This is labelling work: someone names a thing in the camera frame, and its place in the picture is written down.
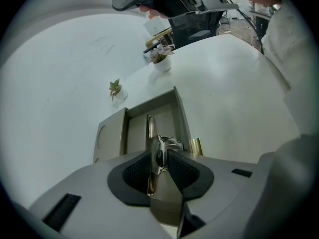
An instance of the succulent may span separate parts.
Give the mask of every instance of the succulent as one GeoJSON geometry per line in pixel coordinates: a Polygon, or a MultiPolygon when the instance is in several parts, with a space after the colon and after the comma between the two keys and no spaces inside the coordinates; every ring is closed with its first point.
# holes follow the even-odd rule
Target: succulent
{"type": "Polygon", "coordinates": [[[171,46],[172,45],[161,46],[151,51],[150,62],[153,62],[154,64],[156,64],[164,60],[168,55],[173,55],[174,53],[171,50],[171,46]]]}
{"type": "Polygon", "coordinates": [[[117,79],[115,82],[110,82],[110,97],[112,97],[112,101],[114,99],[114,96],[116,96],[118,94],[118,92],[120,92],[120,90],[122,89],[122,85],[119,84],[120,83],[120,79],[117,79]]]}

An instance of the cable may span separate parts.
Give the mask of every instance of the cable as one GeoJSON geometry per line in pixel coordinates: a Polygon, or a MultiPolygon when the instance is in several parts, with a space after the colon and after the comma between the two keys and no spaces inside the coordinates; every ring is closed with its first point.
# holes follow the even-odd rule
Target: cable
{"type": "Polygon", "coordinates": [[[257,34],[257,37],[258,37],[258,41],[259,41],[259,44],[260,44],[260,52],[261,54],[264,54],[264,49],[263,49],[263,44],[261,43],[261,38],[260,38],[260,35],[259,33],[257,32],[256,30],[256,25],[254,26],[253,24],[255,24],[251,18],[249,18],[245,13],[243,13],[240,9],[237,9],[237,11],[244,17],[244,19],[251,25],[251,27],[253,28],[253,30],[255,31],[255,33],[257,34]]]}

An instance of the floor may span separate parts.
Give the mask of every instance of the floor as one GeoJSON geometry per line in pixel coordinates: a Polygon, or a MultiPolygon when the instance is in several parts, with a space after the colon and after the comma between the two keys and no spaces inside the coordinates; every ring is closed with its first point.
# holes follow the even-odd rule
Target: floor
{"type": "MultiPolygon", "coordinates": [[[[251,38],[251,26],[245,20],[232,19],[230,24],[224,23],[218,28],[218,35],[226,34],[226,31],[230,31],[229,34],[232,34],[243,41],[250,44],[251,38]]],[[[254,38],[253,47],[260,51],[260,46],[258,40],[254,38]]]]}

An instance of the flower pot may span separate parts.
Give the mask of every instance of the flower pot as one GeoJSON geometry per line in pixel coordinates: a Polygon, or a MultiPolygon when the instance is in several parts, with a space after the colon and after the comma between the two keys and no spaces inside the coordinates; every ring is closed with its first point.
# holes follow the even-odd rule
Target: flower pot
{"type": "Polygon", "coordinates": [[[154,64],[154,67],[159,72],[165,72],[171,68],[171,58],[170,56],[165,57],[162,61],[154,64]]]}
{"type": "Polygon", "coordinates": [[[116,98],[119,100],[124,100],[128,96],[128,91],[126,89],[121,88],[120,92],[116,94],[116,98]]]}

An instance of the small potted plant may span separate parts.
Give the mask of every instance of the small potted plant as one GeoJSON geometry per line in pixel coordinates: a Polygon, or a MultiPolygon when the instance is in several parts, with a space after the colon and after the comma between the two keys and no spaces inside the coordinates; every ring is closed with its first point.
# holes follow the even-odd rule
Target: small potted plant
{"type": "Polygon", "coordinates": [[[112,97],[112,101],[114,97],[119,100],[124,100],[128,96],[127,90],[123,89],[122,85],[119,84],[120,79],[117,79],[115,82],[110,82],[110,97],[112,97]]]}
{"type": "Polygon", "coordinates": [[[165,72],[171,68],[171,58],[169,55],[174,53],[170,46],[161,46],[151,51],[151,62],[154,63],[156,70],[165,72]]]}

